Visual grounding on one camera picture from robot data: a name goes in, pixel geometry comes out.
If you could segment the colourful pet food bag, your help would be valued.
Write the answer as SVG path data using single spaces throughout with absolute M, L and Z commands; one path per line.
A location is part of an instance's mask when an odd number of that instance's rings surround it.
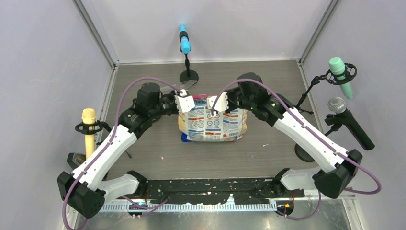
M 207 94 L 193 97 L 195 107 L 178 117 L 182 142 L 233 142 L 241 139 L 246 130 L 247 110 L 235 109 L 229 113 L 211 115 Z

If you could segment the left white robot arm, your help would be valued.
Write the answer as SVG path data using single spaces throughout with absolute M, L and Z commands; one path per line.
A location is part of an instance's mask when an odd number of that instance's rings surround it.
M 123 176 L 104 180 L 118 158 L 163 115 L 177 114 L 176 98 L 185 90 L 163 93 L 156 83 L 144 83 L 131 107 L 119 114 L 118 123 L 108 137 L 72 173 L 62 172 L 57 184 L 64 206 L 70 206 L 87 219 L 94 217 L 106 202 L 132 195 L 142 198 L 147 179 L 133 170 Z

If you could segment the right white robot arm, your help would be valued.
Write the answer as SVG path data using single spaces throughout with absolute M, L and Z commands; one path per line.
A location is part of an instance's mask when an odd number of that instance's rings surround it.
M 288 99 L 266 87 L 260 76 L 253 72 L 243 74 L 225 86 L 219 96 L 215 111 L 251 111 L 258 120 L 287 135 L 317 163 L 318 167 L 312 169 L 288 169 L 274 182 L 275 194 L 283 197 L 296 189 L 316 189 L 335 199 L 343 191 L 350 191 L 348 185 L 360 169 L 362 154 L 330 140 Z

